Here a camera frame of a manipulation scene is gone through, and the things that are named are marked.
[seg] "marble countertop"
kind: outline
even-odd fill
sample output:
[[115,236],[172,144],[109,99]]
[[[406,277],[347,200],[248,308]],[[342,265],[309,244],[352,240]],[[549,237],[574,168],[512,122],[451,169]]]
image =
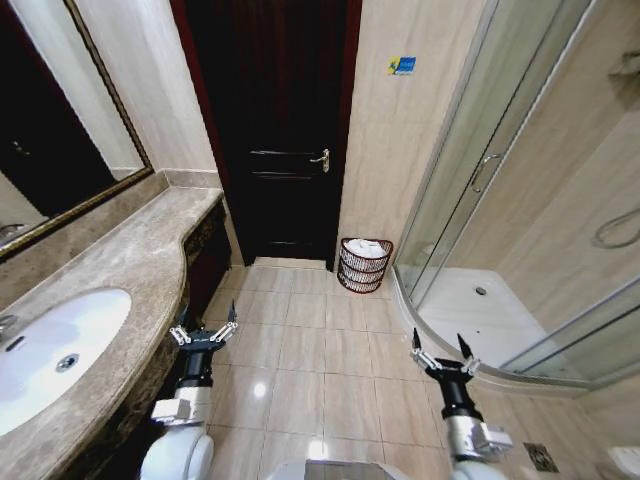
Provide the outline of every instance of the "marble countertop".
[[88,372],[48,408],[0,437],[1,478],[60,474],[111,417],[178,308],[186,278],[183,241],[221,198],[217,188],[165,190],[6,310],[33,319],[102,287],[120,287],[132,297],[129,316]]

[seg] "rolled towel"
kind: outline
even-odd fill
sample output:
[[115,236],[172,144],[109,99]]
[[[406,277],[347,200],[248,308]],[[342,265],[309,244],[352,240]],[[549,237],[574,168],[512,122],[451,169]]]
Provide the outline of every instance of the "rolled towel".
[[346,244],[347,250],[364,258],[382,258],[387,252],[380,246],[379,242],[354,238]]

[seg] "blue sticker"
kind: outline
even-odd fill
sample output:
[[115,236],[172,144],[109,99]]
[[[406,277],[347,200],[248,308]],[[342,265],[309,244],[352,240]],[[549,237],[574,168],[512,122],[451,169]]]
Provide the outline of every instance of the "blue sticker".
[[389,73],[392,75],[409,75],[413,73],[416,57],[392,57],[389,63]]

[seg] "faucet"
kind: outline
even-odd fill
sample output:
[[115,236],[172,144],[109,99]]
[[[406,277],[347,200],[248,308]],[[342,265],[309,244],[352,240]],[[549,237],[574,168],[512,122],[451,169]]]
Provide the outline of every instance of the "faucet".
[[18,321],[18,316],[13,314],[2,315],[0,316],[0,340],[2,340],[2,334],[7,330],[11,325]]

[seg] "tiled floor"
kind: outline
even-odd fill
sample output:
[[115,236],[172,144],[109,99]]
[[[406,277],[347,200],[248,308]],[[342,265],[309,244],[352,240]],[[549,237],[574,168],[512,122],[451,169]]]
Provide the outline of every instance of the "tiled floor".
[[[234,298],[240,324],[214,357],[212,479],[268,479],[280,462],[303,458],[448,478],[439,389],[411,361],[390,297],[387,284],[361,296],[318,269],[228,272],[205,314],[216,328]],[[499,465],[509,478],[604,478],[596,464],[606,442],[575,402],[477,387],[472,396],[517,443]],[[523,441],[543,443],[560,473],[537,473]]]

